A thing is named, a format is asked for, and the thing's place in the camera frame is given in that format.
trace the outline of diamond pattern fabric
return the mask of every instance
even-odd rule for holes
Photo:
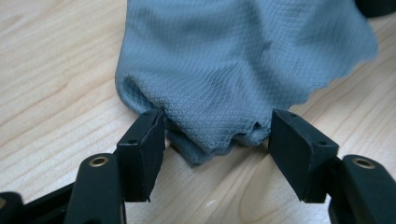
[[[165,112],[192,165],[257,146],[288,109],[374,58],[375,35],[351,0],[128,0],[116,72],[121,100]]]

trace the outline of gray fabric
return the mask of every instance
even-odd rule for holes
[[[128,0],[116,85],[137,113],[167,115],[193,165],[257,146],[273,108],[306,101],[376,55],[351,0]]]

